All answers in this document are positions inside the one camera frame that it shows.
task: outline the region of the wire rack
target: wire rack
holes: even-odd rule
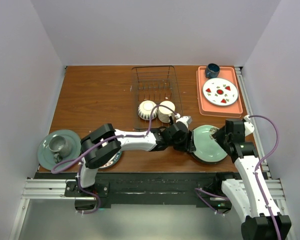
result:
[[[178,87],[176,70],[173,66],[140,66],[132,68],[132,89],[135,96],[134,128],[138,131],[146,130],[149,121],[138,116],[138,106],[145,100],[151,100],[156,104],[163,101],[171,101],[175,105],[175,111],[183,115],[180,92]],[[156,117],[152,121],[152,127],[169,126]]]

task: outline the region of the blue cup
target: blue cup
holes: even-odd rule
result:
[[[217,64],[210,63],[208,66],[206,66],[205,69],[205,77],[207,79],[213,79],[218,77],[220,73],[220,67]]]

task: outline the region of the orange tray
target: orange tray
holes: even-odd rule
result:
[[[215,116],[215,117],[231,117],[240,118],[243,113],[243,108],[241,104],[240,94],[238,100],[230,106],[216,106],[210,103],[202,93],[203,86],[208,80],[206,78],[205,70],[206,66],[200,66],[198,71],[196,71],[196,86],[198,92],[198,103],[199,112],[202,115]],[[236,76],[236,71],[231,66],[221,66],[218,78],[226,79],[233,83],[239,91],[238,81]]]

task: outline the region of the strawberry plate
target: strawberry plate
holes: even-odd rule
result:
[[[239,96],[238,89],[232,82],[218,77],[206,81],[202,92],[210,103],[222,107],[234,104]]]

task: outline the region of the wooden table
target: wooden table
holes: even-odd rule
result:
[[[130,91],[131,69],[134,66],[69,66],[55,109],[50,132],[69,129],[81,138],[103,124],[111,123],[123,131],[134,130],[134,96]],[[199,66],[175,66],[183,115],[192,116],[190,128],[201,125],[222,127],[224,117],[199,113],[196,71]],[[247,114],[243,106],[243,116]],[[253,141],[250,135],[247,141]],[[70,168],[76,172],[78,166]],[[221,163],[208,165],[197,162],[191,155],[174,150],[125,151],[113,167],[105,172],[237,172],[229,156]],[[43,167],[39,172],[49,172]]]

